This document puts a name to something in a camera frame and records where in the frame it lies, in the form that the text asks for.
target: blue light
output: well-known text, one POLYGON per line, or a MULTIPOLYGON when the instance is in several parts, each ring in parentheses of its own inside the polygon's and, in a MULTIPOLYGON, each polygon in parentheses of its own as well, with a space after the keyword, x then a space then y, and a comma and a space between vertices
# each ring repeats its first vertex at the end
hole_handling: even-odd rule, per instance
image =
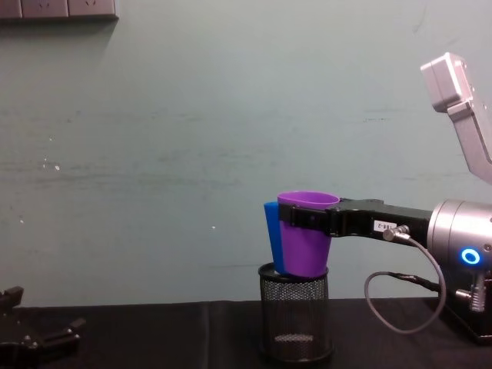
POLYGON ((465 263, 475 265, 480 261, 480 254, 478 254, 473 248, 465 248, 461 252, 461 258, 465 263))

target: black table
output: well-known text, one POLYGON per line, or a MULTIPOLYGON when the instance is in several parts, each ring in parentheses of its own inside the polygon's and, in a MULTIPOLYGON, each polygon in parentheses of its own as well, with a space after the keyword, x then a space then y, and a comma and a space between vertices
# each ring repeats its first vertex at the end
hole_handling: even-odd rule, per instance
MULTIPOLYGON (((398 327, 431 315, 424 299, 377 300, 398 327)), ((375 318, 364 300, 333 300, 331 333, 336 351, 320 367, 332 369, 491 369, 492 347, 479 347, 443 321, 402 336, 375 318)), ((38 329, 63 327, 84 317, 87 328, 77 357, 47 369, 255 369, 271 367, 258 353, 259 302, 21 309, 38 329)))

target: black mesh pencil holder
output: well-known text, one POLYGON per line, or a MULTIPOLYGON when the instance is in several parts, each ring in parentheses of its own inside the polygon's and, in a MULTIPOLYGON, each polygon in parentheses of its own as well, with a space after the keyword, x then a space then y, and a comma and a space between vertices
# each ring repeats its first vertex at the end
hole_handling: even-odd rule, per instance
POLYGON ((327 272, 317 278, 297 278, 276 273, 271 263, 263 265, 258 273, 263 313, 262 354, 289 364, 328 359, 333 344, 327 321, 327 272))

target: power socket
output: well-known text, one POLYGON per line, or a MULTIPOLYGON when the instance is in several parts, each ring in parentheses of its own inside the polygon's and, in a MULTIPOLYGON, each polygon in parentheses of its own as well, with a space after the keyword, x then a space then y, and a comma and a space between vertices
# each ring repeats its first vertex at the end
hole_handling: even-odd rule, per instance
POLYGON ((24 18, 66 18, 67 0, 22 0, 24 18))
POLYGON ((117 18, 117 5, 115 0, 68 0, 68 13, 71 17, 96 15, 117 18))
POLYGON ((0 0, 0 19, 22 18, 21 0, 0 0))

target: white label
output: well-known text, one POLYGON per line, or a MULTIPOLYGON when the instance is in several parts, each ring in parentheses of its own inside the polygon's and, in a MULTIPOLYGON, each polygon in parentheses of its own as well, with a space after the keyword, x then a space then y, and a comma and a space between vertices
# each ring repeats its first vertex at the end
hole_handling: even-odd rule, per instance
POLYGON ((396 228, 398 224, 390 223, 389 221, 374 221, 374 231, 384 232, 387 229, 396 228))

